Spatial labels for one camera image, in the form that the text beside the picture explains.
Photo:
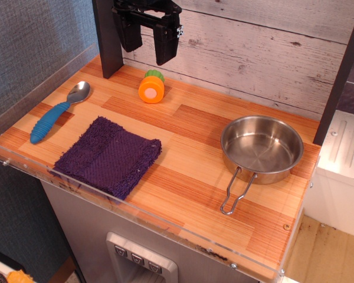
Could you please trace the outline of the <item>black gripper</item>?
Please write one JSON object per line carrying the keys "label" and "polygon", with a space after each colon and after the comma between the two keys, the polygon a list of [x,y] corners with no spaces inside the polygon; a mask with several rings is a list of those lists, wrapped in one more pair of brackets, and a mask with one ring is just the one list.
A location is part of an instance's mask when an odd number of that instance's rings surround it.
{"label": "black gripper", "polygon": [[181,12],[174,1],[114,1],[112,7],[114,25],[126,52],[142,46],[141,26],[153,29],[157,65],[176,56],[183,35]]}

